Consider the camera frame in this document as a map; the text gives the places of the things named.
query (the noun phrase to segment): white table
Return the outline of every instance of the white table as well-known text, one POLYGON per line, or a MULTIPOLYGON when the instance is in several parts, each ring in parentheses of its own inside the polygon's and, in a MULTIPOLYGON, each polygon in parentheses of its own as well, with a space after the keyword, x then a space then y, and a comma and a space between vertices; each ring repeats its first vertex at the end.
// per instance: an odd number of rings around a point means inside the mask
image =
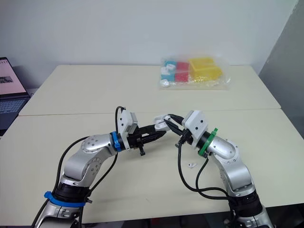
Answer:
POLYGON ((160 90, 159 66, 58 66, 20 115, 280 108, 251 66, 232 66, 230 89, 160 90))
MULTIPOLYGON (((185 115, 188 110, 179 114, 185 115)), ((141 126, 159 113, 138 113, 141 126)), ((209 129, 237 143, 262 203, 266 207, 304 202, 304 141, 279 109, 207 111, 209 129)), ((52 190, 58 160, 76 139, 114 130, 113 114, 20 116, 0 140, 0 225, 29 225, 52 190)), ((221 200, 205 199, 186 189, 177 170, 178 137, 167 133, 139 151, 124 151, 117 164, 90 197, 84 222, 105 222, 228 210, 221 200)), ((67 157, 79 148, 74 147, 67 157)), ((112 163, 108 159, 100 177, 112 163)), ((189 145, 183 147, 182 168, 194 186, 204 159, 189 145), (193 169, 189 162, 199 165, 193 169)), ((201 187, 223 184, 217 167, 209 162, 201 187)))

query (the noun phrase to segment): plastic bag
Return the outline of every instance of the plastic bag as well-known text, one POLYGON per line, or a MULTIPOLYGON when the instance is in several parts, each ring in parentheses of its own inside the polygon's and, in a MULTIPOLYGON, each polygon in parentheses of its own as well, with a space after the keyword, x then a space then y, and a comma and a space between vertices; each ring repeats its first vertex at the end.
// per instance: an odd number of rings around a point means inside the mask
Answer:
POLYGON ((173 90, 227 89, 227 67, 219 57, 168 58, 162 62, 159 85, 173 90))

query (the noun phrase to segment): green ring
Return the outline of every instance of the green ring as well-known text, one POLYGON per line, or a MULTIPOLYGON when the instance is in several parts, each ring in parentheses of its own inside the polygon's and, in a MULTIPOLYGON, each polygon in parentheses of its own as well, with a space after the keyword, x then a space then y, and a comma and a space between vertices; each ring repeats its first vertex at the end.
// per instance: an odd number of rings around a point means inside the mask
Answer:
POLYGON ((206 149, 210 146, 210 143, 212 142, 213 138, 217 134, 217 131, 218 131, 218 129, 214 128, 214 130, 211 132, 211 135, 208 137, 207 141, 205 142, 205 144, 203 145, 203 147, 199 151, 200 156, 204 155, 206 149))

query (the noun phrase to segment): gray wall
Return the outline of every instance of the gray wall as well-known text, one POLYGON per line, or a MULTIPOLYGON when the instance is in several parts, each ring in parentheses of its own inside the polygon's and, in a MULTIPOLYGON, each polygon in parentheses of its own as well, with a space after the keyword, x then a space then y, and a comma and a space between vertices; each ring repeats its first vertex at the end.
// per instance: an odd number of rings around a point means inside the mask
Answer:
POLYGON ((260 72, 297 0, 0 0, 0 56, 27 88, 59 64, 222 55, 260 72))
POLYGON ((259 76, 304 137, 304 0, 296 5, 259 76))

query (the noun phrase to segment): laptop keyboard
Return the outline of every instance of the laptop keyboard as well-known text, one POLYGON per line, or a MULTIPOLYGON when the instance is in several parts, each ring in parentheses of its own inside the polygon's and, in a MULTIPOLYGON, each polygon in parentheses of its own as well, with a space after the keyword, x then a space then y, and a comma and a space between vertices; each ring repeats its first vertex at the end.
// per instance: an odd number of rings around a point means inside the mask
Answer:
POLYGON ((24 102, 25 102, 25 100, 0 102, 0 114, 16 113, 24 102))

